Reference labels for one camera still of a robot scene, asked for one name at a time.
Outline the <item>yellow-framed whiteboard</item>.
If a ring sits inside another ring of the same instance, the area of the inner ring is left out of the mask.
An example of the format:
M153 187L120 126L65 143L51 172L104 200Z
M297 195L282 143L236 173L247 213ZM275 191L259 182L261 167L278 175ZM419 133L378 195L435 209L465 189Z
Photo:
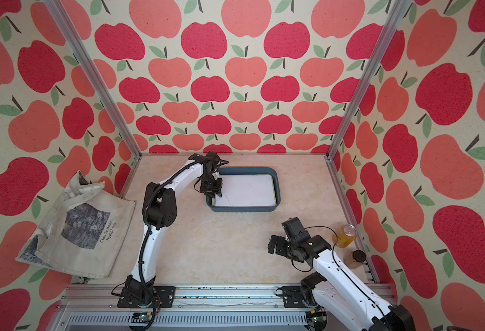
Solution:
M274 178L269 174L221 175L222 197L215 196L216 208L267 208L278 204Z

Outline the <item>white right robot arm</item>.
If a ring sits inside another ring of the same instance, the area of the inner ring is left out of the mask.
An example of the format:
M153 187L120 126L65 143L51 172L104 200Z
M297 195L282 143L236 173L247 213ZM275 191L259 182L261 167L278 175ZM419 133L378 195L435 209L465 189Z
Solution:
M299 218L288 219L282 227L286 235L271 235L268 253L309 265L298 295L304 305L326 310L349 330L416 329L405 307L377 295L345 265L334 245L310 235Z

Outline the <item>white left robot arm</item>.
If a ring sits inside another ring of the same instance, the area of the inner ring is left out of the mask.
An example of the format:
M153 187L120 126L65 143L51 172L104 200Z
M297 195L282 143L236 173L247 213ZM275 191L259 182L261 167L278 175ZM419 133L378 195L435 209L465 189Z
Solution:
M153 283L156 264L167 228L177 218L177 197L190 184L200 184L199 193L207 197L222 196L220 168L229 162L217 153L193 154L188 161L161 183L148 184L142 205L144 237L137 263L127 277L120 297L126 303L156 310L160 300Z

